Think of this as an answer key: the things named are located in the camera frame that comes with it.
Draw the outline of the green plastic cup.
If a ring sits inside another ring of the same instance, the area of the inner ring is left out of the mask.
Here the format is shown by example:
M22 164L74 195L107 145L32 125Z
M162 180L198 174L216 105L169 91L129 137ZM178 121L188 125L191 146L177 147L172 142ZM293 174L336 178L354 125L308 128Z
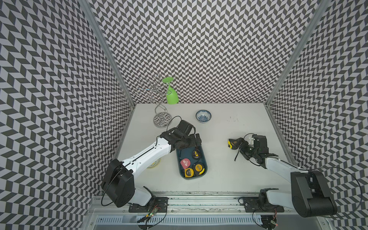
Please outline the green plastic cup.
M167 86L166 92L166 100L168 104L177 104L179 103L179 97L175 89L171 86L171 82L173 81L173 77L166 77L162 80L164 84Z

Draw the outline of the yellow patterned small bowl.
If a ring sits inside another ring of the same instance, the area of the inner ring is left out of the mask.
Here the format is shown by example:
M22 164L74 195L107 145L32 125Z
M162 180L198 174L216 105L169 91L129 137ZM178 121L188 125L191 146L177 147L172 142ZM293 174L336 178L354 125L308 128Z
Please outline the yellow patterned small bowl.
M161 158L159 158L158 160L156 160L155 162L153 162L152 164L150 164L147 168L148 169L152 169L155 168L156 166L158 166L158 164L161 162Z

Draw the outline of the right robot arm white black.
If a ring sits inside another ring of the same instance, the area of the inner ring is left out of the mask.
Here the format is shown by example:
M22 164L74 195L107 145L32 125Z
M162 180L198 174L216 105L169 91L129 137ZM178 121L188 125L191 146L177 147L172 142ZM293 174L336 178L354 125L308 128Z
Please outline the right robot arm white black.
M270 153L266 136L252 135L253 142L244 138L229 139L228 146L246 160L272 171L290 183L290 191L266 188L256 201L260 211L270 212L278 207L295 210L304 218L337 214L337 205L325 176L317 170L301 169Z

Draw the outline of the blue white ceramic bowl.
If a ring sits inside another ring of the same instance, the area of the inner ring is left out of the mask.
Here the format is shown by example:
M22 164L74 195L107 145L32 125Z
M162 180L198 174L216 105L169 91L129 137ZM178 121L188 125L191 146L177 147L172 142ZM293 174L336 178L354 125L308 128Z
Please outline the blue white ceramic bowl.
M196 119L200 123L207 123L211 120L212 114L208 110L199 110L195 114Z

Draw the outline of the teal plastic storage tray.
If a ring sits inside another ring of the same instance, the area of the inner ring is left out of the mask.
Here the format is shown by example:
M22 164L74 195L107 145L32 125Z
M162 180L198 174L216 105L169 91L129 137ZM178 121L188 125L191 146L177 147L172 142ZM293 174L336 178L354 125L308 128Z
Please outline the teal plastic storage tray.
M192 157L192 153L195 149L200 150L201 156L202 156L200 159L194 159ZM179 173L180 173L182 178L184 178L186 180L198 179L200 177L203 177L207 173L208 166L207 166L207 162L206 162L206 158L205 158L205 154L204 154L202 146L197 147L197 148L196 147L191 147L191 148L187 148L187 149L180 149L180 150L178 149L178 150L176 150L176 156L177 156L177 161L178 161ZM202 175L199 175L199 176L194 175L194 177L192 177L192 178L185 178L185 170L180 165L180 161L184 158L188 158L191 161L190 168L193 169L194 164L200 163L205 167L205 172Z

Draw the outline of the pink tape measure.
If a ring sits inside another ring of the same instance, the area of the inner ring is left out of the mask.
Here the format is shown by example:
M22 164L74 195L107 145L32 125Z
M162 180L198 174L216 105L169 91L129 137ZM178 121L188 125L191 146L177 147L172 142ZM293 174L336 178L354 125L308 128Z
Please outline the pink tape measure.
M180 161L180 165L185 170L191 166L191 161L188 158L184 158Z

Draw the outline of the yellow tape measure front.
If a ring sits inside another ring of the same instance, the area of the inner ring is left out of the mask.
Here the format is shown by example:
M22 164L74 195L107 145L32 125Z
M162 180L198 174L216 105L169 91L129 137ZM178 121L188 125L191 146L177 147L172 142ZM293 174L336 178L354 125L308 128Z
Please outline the yellow tape measure front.
M195 173L192 168L186 168L185 169L185 178L192 178L194 177Z

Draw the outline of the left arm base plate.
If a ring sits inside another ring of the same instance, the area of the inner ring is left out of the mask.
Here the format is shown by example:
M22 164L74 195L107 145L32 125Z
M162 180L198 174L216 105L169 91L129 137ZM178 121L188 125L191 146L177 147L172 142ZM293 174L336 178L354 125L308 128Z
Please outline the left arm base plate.
M165 213L168 208L168 197L154 197L147 205L140 206L138 204L129 205L129 213L149 213L157 209L158 213Z

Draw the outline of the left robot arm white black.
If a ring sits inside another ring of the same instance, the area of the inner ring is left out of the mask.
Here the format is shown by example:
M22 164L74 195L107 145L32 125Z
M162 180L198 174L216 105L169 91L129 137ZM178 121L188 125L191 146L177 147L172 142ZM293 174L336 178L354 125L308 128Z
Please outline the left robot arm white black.
M135 179L161 157L177 149L200 146L201 142L198 133L188 135L177 128L163 132L153 144L136 155L110 162L101 184L103 195L107 195L118 208L128 203L142 207L152 205L155 195L148 188L137 188Z

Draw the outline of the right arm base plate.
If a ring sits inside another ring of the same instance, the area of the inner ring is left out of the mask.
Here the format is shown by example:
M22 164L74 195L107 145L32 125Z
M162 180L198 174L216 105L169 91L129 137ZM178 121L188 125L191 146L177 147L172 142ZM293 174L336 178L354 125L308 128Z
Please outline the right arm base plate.
M268 202L268 200L262 199L259 201L257 197L242 197L241 198L242 205L245 208L246 213L283 213L285 212L284 207L278 205L272 205Z

